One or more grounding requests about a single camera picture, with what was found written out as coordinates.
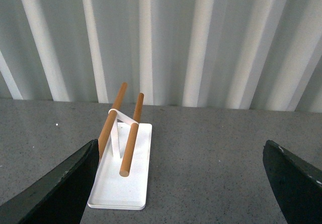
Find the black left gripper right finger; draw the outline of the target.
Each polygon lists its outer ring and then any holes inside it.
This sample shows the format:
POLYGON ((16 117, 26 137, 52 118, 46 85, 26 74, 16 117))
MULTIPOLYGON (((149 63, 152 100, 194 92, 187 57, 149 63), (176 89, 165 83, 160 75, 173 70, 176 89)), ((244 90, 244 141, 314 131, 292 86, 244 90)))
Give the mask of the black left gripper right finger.
POLYGON ((263 164, 287 223, 321 223, 321 170, 271 140, 263 164))

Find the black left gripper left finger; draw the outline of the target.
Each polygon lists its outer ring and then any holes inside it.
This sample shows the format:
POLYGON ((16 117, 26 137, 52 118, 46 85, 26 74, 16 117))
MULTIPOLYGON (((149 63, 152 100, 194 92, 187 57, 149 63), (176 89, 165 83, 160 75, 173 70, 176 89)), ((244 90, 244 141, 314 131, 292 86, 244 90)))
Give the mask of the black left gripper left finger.
POLYGON ((80 223, 99 163, 93 139, 1 205, 1 223, 80 223))

